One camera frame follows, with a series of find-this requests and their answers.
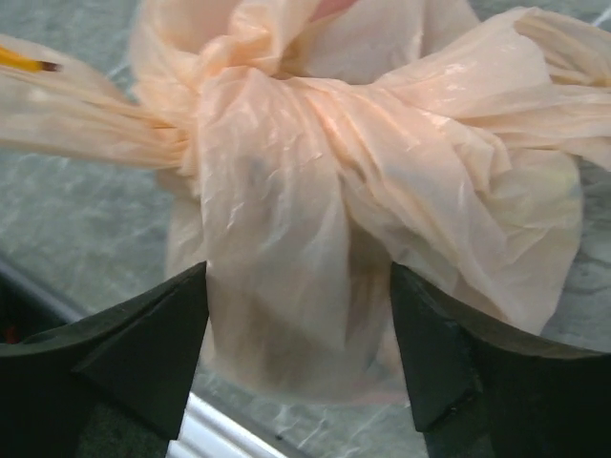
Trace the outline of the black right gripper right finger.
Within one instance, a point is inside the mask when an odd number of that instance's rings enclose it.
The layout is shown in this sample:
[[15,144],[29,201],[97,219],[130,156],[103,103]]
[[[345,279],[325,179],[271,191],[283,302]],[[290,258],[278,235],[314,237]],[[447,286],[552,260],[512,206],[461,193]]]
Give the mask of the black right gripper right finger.
[[512,327],[390,272],[414,426],[431,457],[606,457],[610,357]]

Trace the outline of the peach plastic bag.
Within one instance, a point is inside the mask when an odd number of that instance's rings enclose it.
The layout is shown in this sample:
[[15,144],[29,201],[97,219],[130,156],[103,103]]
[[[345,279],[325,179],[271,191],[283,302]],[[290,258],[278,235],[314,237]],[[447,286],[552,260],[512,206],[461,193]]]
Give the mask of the peach plastic bag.
[[205,261],[203,356],[314,403],[404,395],[390,267],[538,334],[610,165],[610,34],[465,1],[145,1],[135,101],[1,39],[1,142],[151,168],[170,274]]

